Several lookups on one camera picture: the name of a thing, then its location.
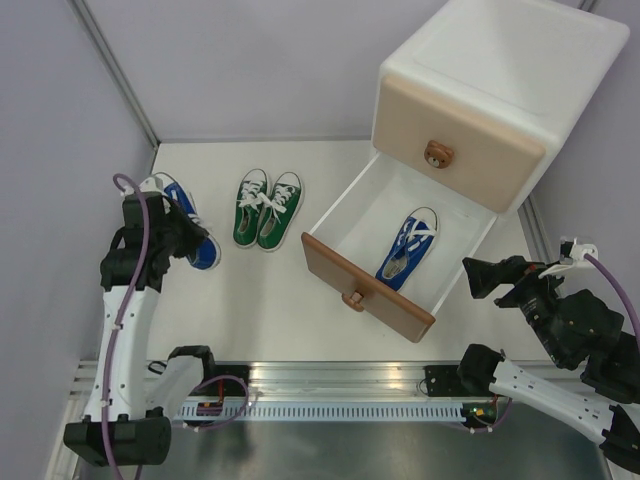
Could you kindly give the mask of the blue sneaker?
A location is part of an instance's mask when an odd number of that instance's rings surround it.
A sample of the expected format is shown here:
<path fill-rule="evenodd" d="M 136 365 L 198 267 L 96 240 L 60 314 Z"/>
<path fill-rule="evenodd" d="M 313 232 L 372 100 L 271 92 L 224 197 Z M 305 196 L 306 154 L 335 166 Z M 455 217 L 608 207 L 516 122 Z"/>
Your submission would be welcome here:
<path fill-rule="evenodd" d="M 420 207 L 403 221 L 375 278 L 399 291 L 414 270 L 433 250 L 439 217 L 430 207 Z"/>
<path fill-rule="evenodd" d="M 150 179 L 155 183 L 157 188 L 175 201 L 185 211 L 187 216 L 196 225 L 202 227 L 207 234 L 206 239 L 195 252 L 187 256 L 189 264 L 198 270 L 215 268 L 221 260 L 221 249 L 210 229 L 203 223 L 198 215 L 191 194 L 187 192 L 173 176 L 166 172 L 152 174 Z"/>

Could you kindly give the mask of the brown drawer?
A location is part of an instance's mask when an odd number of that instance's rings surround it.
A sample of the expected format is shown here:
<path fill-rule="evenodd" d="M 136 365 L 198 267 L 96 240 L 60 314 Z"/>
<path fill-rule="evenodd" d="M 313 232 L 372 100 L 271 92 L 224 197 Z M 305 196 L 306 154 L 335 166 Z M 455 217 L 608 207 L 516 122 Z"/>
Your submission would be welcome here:
<path fill-rule="evenodd" d="M 420 207 L 439 217 L 433 250 L 399 291 L 375 274 L 404 219 Z M 375 155 L 314 227 L 302 234 L 308 269 L 340 296 L 359 291 L 366 312 L 417 343 L 493 227 L 494 212 L 386 155 Z"/>

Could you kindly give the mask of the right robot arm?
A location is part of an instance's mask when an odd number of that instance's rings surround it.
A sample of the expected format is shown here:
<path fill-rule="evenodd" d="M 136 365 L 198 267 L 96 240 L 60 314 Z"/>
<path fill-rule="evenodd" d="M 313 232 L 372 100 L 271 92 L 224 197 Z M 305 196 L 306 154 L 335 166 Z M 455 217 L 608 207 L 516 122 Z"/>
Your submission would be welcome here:
<path fill-rule="evenodd" d="M 560 296 L 556 289 L 570 263 L 511 256 L 498 263 L 465 258 L 462 264 L 475 299 L 500 285 L 510 286 L 495 305 L 519 309 L 554 365 L 581 368 L 581 381 L 599 397 L 564 390 L 482 344 L 466 349 L 456 371 L 459 388 L 469 395 L 494 393 L 529 405 L 574 428 L 615 465 L 638 473 L 639 344 L 623 332 L 623 315 L 588 289 Z"/>

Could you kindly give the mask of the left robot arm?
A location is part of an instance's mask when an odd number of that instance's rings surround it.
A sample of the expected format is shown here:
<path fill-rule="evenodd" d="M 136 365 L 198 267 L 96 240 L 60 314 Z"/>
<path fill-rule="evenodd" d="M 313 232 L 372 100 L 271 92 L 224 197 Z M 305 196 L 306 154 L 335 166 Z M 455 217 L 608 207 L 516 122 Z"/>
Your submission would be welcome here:
<path fill-rule="evenodd" d="M 63 442 L 88 464 L 159 465 L 171 423 L 191 392 L 212 393 L 218 372 L 209 347 L 175 348 L 164 372 L 145 384 L 151 321 L 173 258 L 196 252 L 206 238 L 173 200 L 157 192 L 122 203 L 124 224 L 100 264 L 104 321 L 98 368 L 84 413 Z"/>

